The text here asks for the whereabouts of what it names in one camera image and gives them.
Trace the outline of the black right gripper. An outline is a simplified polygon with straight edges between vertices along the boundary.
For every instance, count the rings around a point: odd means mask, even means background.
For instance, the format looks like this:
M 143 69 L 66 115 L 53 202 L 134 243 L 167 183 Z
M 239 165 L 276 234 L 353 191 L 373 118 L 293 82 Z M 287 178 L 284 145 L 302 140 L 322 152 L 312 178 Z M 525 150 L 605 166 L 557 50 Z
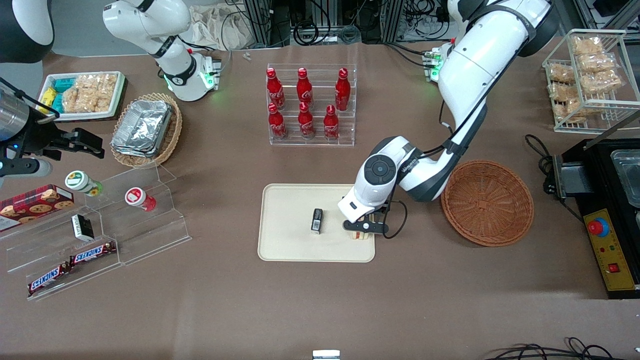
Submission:
M 35 155 L 60 161 L 62 152 L 66 151 L 85 153 L 98 159 L 105 158 L 102 137 L 86 129 L 73 129 L 62 133 L 62 130 L 55 125 L 54 120 L 42 124 L 38 123 L 38 121 L 46 120 L 49 117 L 38 110 L 29 110 L 29 117 L 23 129 L 13 137 L 1 142 L 1 156 L 7 157 L 8 153 L 12 153 L 16 158 Z M 61 137 L 67 142 L 57 141 Z

